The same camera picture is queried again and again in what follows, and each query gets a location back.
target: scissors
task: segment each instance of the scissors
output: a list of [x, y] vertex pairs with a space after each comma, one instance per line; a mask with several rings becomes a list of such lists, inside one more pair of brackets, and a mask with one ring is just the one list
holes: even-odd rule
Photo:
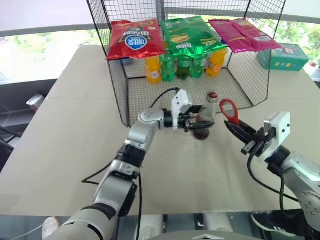
[[240, 125], [238, 108], [236, 103], [233, 100], [227, 99], [227, 98], [223, 99], [220, 102], [220, 109], [223, 115], [225, 115], [225, 117], [229, 120], [230, 123], [233, 123], [238, 126]]

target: plastic bottle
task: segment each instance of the plastic bottle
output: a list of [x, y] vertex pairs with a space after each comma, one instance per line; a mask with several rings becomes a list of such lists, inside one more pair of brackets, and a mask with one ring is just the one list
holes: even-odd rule
[[178, 56], [178, 68], [176, 70], [176, 77], [185, 80], [190, 75], [190, 67], [192, 58], [186, 55]]
[[213, 52], [212, 56], [210, 57], [210, 62], [208, 67], [206, 68], [205, 73], [208, 74], [210, 77], [218, 76], [225, 62], [225, 56], [227, 55], [227, 53], [228, 50], [226, 48]]
[[202, 56], [198, 56], [193, 59], [191, 70], [190, 70], [191, 77], [196, 79], [201, 78], [205, 70], [207, 58], [208, 58], [208, 55], [204, 54]]
[[[198, 116], [196, 117], [196, 122], [203, 121], [215, 121], [215, 117], [217, 114], [217, 105], [218, 105], [218, 94], [215, 92], [210, 92], [206, 96], [206, 101], [202, 105]], [[205, 140], [209, 137], [210, 130], [209, 128], [195, 129], [192, 131], [193, 136], [198, 140]]]
[[145, 59], [145, 76], [152, 84], [161, 82], [161, 65], [159, 56], [150, 56]]
[[175, 78], [175, 58], [171, 53], [160, 56], [162, 81], [171, 82]]

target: cardboard box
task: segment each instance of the cardboard box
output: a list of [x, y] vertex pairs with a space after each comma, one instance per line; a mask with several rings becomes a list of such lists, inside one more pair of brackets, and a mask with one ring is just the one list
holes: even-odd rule
[[[297, 44], [280, 43], [283, 48], [271, 50], [270, 69], [300, 71], [309, 58]], [[258, 61], [264, 69], [268, 69], [270, 50], [260, 51]]]

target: white tabletop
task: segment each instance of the white tabletop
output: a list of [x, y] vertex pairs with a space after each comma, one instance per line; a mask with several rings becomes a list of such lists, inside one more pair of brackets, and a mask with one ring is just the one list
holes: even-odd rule
[[[271, 71], [268, 100], [240, 110], [239, 116], [258, 129], [269, 114], [280, 111], [291, 112], [291, 135], [284, 146], [320, 162], [320, 91], [303, 70]], [[217, 115], [205, 141], [182, 130], [157, 132], [141, 169], [143, 214], [280, 208], [278, 196], [249, 176], [248, 156], [240, 152], [244, 145], [224, 119]], [[0, 174], [0, 214], [71, 216], [90, 205], [96, 186], [81, 180], [116, 156], [128, 131], [120, 121], [101, 47], [82, 46]], [[279, 179], [264, 163], [254, 161], [252, 168], [279, 189]], [[137, 193], [130, 214], [138, 213], [138, 199]], [[299, 208], [290, 200], [284, 204]]]

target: chip bag label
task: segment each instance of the chip bag label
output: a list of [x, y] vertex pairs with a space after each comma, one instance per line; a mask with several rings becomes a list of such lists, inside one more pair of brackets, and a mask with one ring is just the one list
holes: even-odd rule
[[108, 60], [146, 58], [165, 54], [157, 19], [113, 21]]
[[225, 48], [200, 16], [165, 20], [160, 24], [174, 56], [195, 58]]

